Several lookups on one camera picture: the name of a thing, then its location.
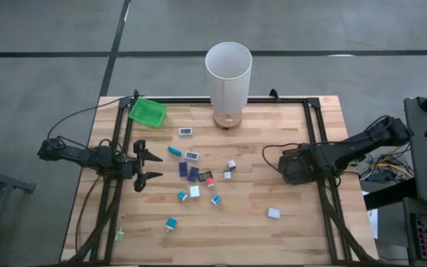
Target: wooden table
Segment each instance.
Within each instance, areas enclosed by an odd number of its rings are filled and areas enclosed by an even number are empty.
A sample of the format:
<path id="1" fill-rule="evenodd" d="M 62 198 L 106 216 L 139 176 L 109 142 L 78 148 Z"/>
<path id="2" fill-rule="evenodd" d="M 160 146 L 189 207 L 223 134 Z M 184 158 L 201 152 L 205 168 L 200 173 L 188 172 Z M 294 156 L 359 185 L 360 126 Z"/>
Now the wooden table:
<path id="1" fill-rule="evenodd" d="M 103 97 L 99 103 L 114 99 Z M 328 139 L 346 138 L 338 97 L 320 96 L 320 102 Z M 111 138 L 116 107 L 115 103 L 98 109 L 90 146 Z M 319 139 L 315 120 L 314 125 Z M 193 136 L 179 137 L 180 127 L 193 127 Z M 141 193 L 134 191 L 133 180 L 125 181 L 118 218 L 118 228 L 123 227 L 125 238 L 115 242 L 112 264 L 329 263 L 317 184 L 286 185 L 281 175 L 261 157 L 265 145 L 308 142 L 303 106 L 249 104 L 243 110 L 240 127 L 223 131 L 215 126 L 210 105 L 169 104 L 162 128 L 134 123 L 130 140 L 137 139 L 146 139 L 148 149 L 164 160 L 146 162 L 145 171 L 159 171 L 164 176 L 149 180 Z M 188 166 L 212 171 L 214 188 L 208 189 L 204 183 L 197 183 L 200 198 L 180 202 L 177 193 L 181 190 L 188 192 L 193 184 L 179 178 L 178 163 L 183 158 L 169 154 L 169 145 L 181 151 L 200 153 L 199 161 L 189 161 Z M 280 151 L 270 148 L 265 155 L 276 164 Z M 222 172 L 228 160 L 235 161 L 237 170 L 232 173 L 231 180 L 224 180 Z M 62 259 L 75 253 L 76 221 L 87 191 L 96 178 L 94 171 L 83 170 Z M 99 182 L 87 201 L 80 226 L 80 243 L 93 230 L 101 191 L 102 182 Z M 343 175 L 339 191 L 346 225 L 366 251 L 377 258 L 357 176 Z M 222 198 L 220 206 L 211 203 L 215 194 Z M 280 220 L 266 217 L 270 207 L 281 210 Z M 178 224 L 167 234 L 165 223 L 169 217 L 176 218 Z M 340 251 L 337 231 L 335 237 Z"/>

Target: small white object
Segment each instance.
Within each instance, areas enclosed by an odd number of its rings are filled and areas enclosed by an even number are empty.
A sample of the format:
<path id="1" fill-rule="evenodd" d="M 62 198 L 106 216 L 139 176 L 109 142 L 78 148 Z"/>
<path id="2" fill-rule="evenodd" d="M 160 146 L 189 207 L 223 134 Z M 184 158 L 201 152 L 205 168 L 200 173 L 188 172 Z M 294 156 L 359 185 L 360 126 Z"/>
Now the small white object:
<path id="1" fill-rule="evenodd" d="M 198 185 L 191 186 L 191 197 L 200 197 L 200 189 Z"/>
<path id="2" fill-rule="evenodd" d="M 269 208 L 268 209 L 268 217 L 273 219 L 279 219 L 281 217 L 281 211 L 276 208 Z"/>
<path id="3" fill-rule="evenodd" d="M 180 136 L 191 136 L 193 133 L 192 128 L 179 128 L 179 135 Z"/>
<path id="4" fill-rule="evenodd" d="M 186 151 L 184 154 L 184 158 L 197 161 L 199 160 L 199 154 L 191 151 Z"/>
<path id="5" fill-rule="evenodd" d="M 230 169 L 230 171 L 233 171 L 234 169 L 236 169 L 236 165 L 233 160 L 228 162 L 228 168 Z"/>

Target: concrete floor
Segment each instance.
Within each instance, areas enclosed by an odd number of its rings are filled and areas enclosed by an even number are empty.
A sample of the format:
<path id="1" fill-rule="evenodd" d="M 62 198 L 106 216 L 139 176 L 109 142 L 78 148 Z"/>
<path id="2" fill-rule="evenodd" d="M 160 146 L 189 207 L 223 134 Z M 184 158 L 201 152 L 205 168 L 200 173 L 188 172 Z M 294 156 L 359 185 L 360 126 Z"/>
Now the concrete floor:
<path id="1" fill-rule="evenodd" d="M 0 52 L 110 51 L 122 5 L 0 0 Z M 252 50 L 427 50 L 427 0 L 132 0 L 120 50 L 207 50 L 223 41 Z M 0 172 L 38 183 L 33 195 L 11 199 L 0 266 L 58 261 L 80 168 L 43 162 L 36 153 L 55 122 L 96 104 L 107 61 L 0 59 Z M 117 59 L 108 96 L 134 88 L 151 96 L 206 95 L 203 59 Z M 271 88 L 339 95 L 355 134 L 383 114 L 404 118 L 404 98 L 427 96 L 427 56 L 256 57 L 250 94 Z M 82 113 L 55 134 L 87 142 L 92 121 L 93 112 Z"/>

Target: green tray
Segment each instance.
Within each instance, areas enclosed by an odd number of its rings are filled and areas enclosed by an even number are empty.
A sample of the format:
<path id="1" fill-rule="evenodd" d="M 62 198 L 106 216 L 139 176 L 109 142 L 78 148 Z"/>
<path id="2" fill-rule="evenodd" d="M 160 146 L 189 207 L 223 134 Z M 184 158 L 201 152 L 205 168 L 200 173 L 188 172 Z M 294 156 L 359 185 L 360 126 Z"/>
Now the green tray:
<path id="1" fill-rule="evenodd" d="M 159 128 L 164 121 L 168 107 L 158 102 L 138 98 L 129 117 L 137 122 Z"/>

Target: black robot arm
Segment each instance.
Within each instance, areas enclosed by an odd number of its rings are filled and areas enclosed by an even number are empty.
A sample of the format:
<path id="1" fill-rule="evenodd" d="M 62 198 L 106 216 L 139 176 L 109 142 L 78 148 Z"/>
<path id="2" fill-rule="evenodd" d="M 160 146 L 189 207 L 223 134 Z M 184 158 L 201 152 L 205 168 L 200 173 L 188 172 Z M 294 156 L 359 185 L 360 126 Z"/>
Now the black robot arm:
<path id="1" fill-rule="evenodd" d="M 45 140 L 37 155 L 46 161 L 57 161 L 60 159 L 74 162 L 83 168 L 92 168 L 100 176 L 114 175 L 121 179 L 131 179 L 137 175 L 134 182 L 134 190 L 141 192 L 146 186 L 146 181 L 150 178 L 159 177 L 162 174 L 157 172 L 147 172 L 143 174 L 142 167 L 145 160 L 161 162 L 146 148 L 146 141 L 140 139 L 133 144 L 133 151 L 136 158 L 118 153 L 112 147 L 99 145 L 96 148 L 76 148 L 61 143 L 57 138 Z"/>
<path id="2" fill-rule="evenodd" d="M 338 177 L 355 160 L 381 146 L 401 146 L 409 142 L 411 131 L 401 119 L 384 116 L 362 133 L 340 142 L 300 144 L 283 151 L 278 169 L 292 185 Z"/>

